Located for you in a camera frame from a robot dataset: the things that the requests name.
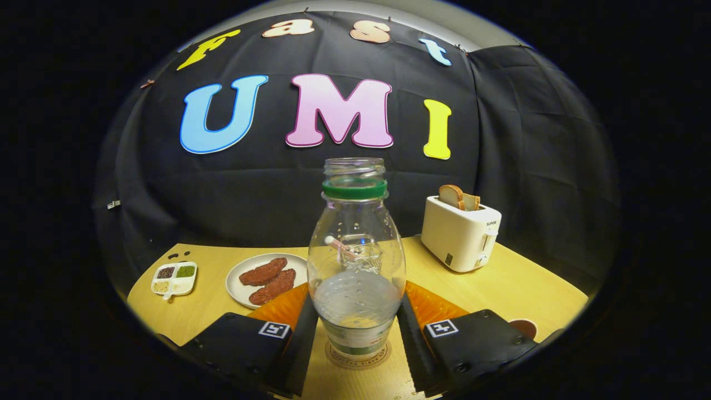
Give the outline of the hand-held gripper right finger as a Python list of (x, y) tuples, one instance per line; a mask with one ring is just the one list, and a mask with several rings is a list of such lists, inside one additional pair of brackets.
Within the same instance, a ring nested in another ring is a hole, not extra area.
[(410, 281), (398, 323), (415, 390), (429, 397), (476, 387), (537, 346), (490, 309), (467, 312)]

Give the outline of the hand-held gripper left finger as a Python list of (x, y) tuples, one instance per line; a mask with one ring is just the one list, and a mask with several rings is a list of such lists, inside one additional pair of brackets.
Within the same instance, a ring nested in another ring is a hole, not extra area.
[(317, 319), (304, 283), (247, 316), (226, 312), (181, 351), (236, 384), (301, 397)]

